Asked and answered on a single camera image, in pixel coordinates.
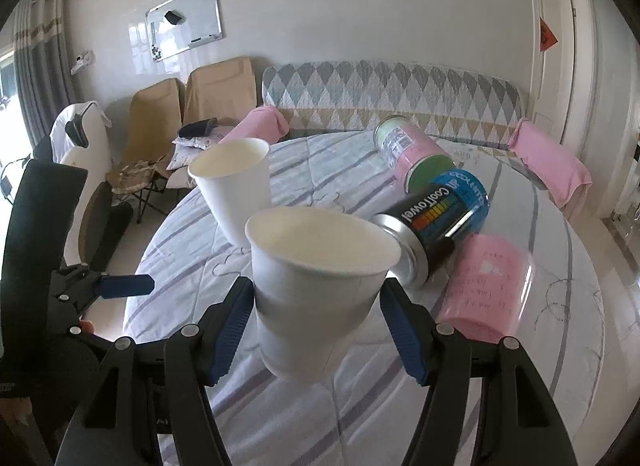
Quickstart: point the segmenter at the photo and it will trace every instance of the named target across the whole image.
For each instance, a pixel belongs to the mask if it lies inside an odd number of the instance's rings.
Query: metal can lid
[[[380,130],[380,127],[390,119],[404,119],[405,121],[408,121],[408,119],[404,115],[389,115],[385,117],[382,121],[380,121],[380,124],[377,125],[376,129],[373,131],[373,143],[376,145],[376,148],[378,149],[380,149],[380,146],[378,143],[378,130]]]
[[[407,289],[421,287],[429,276],[429,262],[420,240],[409,227],[386,213],[374,215],[371,222],[382,227],[400,244],[398,263],[390,269],[400,285]]]
[[[451,157],[448,155],[434,154],[423,157],[415,163],[404,178],[404,192],[415,193],[423,189],[438,175],[447,170],[455,169]]]

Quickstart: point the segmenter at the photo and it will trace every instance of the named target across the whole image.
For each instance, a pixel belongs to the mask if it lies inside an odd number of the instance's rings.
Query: paper cup
[[[332,375],[400,258],[391,235],[320,208],[274,208],[246,224],[252,247],[258,339],[281,378]]]
[[[191,162],[188,171],[226,239],[238,247],[249,247],[246,221],[271,207],[269,143],[233,139],[213,145]]]

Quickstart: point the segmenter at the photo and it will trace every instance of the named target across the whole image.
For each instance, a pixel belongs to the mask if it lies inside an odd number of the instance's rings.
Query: window
[[[15,81],[14,52],[0,50],[0,172],[11,161],[31,153],[31,143],[22,119]],[[12,198],[22,178],[22,165],[9,166],[1,182],[3,194]],[[4,254],[4,239],[11,216],[11,204],[0,195],[0,265]]]

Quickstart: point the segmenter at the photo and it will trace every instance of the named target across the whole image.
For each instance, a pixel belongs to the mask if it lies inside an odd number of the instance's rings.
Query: black spray can
[[[482,183],[465,170],[449,170],[425,189],[374,215],[371,222],[396,237],[402,248],[391,269],[403,287],[417,289],[489,212]]]

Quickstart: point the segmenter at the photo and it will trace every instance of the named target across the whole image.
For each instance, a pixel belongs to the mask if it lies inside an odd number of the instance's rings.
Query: red sign
[[[540,51],[544,52],[558,43],[558,38],[554,36],[549,25],[540,18]]]

